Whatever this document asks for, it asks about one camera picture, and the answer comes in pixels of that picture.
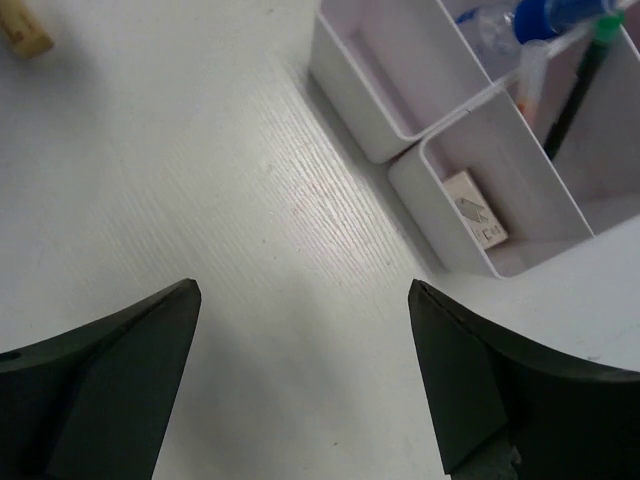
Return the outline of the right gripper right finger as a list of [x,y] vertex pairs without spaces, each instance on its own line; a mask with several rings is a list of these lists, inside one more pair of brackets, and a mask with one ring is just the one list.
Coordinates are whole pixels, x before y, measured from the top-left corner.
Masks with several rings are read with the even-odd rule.
[[535,342],[411,284],[414,345],[446,474],[635,479],[639,375]]

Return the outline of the small yellow eraser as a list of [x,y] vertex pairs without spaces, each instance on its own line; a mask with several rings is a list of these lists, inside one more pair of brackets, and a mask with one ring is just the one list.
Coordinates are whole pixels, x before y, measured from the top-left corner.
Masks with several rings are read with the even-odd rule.
[[54,47],[53,39],[24,1],[1,2],[1,34],[21,59],[38,57]]

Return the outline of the green capped black highlighter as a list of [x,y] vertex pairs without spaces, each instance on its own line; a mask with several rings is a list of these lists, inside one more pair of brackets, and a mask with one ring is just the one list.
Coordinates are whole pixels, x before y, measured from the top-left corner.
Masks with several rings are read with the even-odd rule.
[[596,74],[621,31],[623,21],[624,13],[619,10],[612,15],[601,17],[596,22],[593,37],[577,68],[574,85],[543,145],[550,161],[553,161],[559,152]]

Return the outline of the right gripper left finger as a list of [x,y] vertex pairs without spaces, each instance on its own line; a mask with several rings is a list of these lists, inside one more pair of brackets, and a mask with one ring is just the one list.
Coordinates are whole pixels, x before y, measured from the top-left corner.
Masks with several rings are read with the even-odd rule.
[[1,355],[4,479],[149,479],[201,307],[193,279]]

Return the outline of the white boxed eraser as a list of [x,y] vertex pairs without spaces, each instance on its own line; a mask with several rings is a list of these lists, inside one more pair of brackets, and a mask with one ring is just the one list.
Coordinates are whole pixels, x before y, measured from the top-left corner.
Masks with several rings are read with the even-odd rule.
[[507,231],[468,171],[449,177],[443,186],[484,250],[508,240]]

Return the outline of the red clear pen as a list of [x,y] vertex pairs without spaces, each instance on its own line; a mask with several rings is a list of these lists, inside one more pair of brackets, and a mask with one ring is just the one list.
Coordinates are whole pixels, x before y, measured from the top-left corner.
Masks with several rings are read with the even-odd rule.
[[529,41],[521,50],[516,106],[530,126],[535,123],[544,87],[548,50],[543,40]]

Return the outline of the blue capped spray bottle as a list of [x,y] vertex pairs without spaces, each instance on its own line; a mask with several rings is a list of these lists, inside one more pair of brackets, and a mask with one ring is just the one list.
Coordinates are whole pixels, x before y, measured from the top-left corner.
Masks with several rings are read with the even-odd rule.
[[555,39],[578,24],[611,14],[617,1],[497,1],[461,13],[455,24],[480,54],[513,56],[530,41]]

